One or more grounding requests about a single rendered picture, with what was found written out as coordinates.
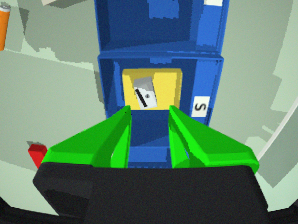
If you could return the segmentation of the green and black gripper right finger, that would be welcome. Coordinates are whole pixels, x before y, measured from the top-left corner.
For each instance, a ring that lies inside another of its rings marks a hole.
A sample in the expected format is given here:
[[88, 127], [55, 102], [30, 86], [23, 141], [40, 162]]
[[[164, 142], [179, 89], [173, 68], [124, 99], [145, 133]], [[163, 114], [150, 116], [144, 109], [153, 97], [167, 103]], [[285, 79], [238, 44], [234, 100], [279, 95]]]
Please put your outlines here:
[[258, 171], [259, 162], [250, 147], [190, 118], [174, 105], [169, 106], [168, 123], [173, 168], [247, 165], [254, 174]]

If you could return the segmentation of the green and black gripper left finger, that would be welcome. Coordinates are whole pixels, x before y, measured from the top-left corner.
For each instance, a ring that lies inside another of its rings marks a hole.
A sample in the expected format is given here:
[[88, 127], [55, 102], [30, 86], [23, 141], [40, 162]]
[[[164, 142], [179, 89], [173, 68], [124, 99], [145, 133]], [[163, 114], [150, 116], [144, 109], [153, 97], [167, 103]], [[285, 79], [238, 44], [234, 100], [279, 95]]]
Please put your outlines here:
[[50, 147], [42, 163], [127, 168], [131, 122], [131, 106], [127, 105], [110, 118]]

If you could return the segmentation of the blue rack of three bins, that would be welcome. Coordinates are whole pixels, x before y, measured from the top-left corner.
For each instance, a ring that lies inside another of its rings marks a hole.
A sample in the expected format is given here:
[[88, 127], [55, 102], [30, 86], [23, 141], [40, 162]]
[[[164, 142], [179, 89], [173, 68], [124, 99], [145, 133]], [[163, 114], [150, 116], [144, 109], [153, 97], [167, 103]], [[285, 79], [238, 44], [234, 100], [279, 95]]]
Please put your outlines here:
[[[107, 119], [125, 107], [124, 69], [181, 68], [179, 109], [209, 127], [229, 1], [94, 0]], [[128, 168], [172, 168], [169, 110], [131, 110], [131, 118]]]

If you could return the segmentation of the white domino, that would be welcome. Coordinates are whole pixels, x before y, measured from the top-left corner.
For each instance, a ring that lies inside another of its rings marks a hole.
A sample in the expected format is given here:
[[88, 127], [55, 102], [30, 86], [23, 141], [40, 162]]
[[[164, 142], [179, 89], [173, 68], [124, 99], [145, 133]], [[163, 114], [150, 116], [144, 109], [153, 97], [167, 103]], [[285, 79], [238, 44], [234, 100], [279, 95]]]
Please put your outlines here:
[[45, 6], [45, 5], [49, 5], [51, 3], [54, 3], [54, 2], [56, 2], [58, 0], [41, 0], [41, 1], [43, 3], [43, 6]]

